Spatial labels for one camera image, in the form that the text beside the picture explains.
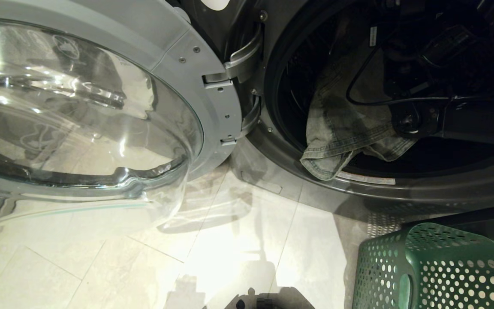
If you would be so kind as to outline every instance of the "washing machine door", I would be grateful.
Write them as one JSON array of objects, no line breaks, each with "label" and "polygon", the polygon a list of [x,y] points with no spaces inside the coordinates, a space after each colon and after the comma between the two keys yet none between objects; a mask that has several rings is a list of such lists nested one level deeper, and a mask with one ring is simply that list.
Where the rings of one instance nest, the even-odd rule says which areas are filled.
[{"label": "washing machine door", "polygon": [[0,242],[170,218],[241,134],[233,82],[158,0],[0,0]]}]

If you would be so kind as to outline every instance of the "tile floor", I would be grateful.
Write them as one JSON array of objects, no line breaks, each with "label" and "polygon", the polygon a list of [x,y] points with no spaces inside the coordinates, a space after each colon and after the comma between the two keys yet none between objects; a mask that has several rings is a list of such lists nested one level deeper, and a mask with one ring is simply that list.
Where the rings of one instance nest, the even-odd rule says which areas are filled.
[{"label": "tile floor", "polygon": [[341,309],[367,230],[241,182],[224,164],[190,182],[179,213],[151,230],[0,245],[0,309],[235,309],[266,293],[286,308]]}]

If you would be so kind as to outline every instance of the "green laundry basket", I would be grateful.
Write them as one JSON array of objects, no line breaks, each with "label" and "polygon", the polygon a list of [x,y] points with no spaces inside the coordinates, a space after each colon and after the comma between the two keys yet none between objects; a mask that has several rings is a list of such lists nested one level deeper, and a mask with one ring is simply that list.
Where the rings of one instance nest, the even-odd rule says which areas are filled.
[{"label": "green laundry basket", "polygon": [[354,309],[494,309],[494,242],[434,223],[359,246]]}]

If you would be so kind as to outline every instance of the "front-load washing machine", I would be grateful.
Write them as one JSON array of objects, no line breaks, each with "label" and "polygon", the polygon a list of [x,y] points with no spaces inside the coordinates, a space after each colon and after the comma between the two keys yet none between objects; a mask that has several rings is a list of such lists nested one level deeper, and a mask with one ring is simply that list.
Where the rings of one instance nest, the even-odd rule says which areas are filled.
[{"label": "front-load washing machine", "polygon": [[[314,81],[352,10],[375,42],[419,29],[404,49],[425,46],[411,59],[423,69],[471,76],[424,71],[427,87],[494,88],[494,1],[0,0],[0,242],[161,223],[188,179],[229,156],[239,178],[331,211],[317,197],[404,212],[494,205],[494,97],[412,107],[436,121],[398,125],[420,141],[396,162],[358,156],[328,182],[304,170]],[[383,82],[394,78],[401,96],[411,76]]]}]

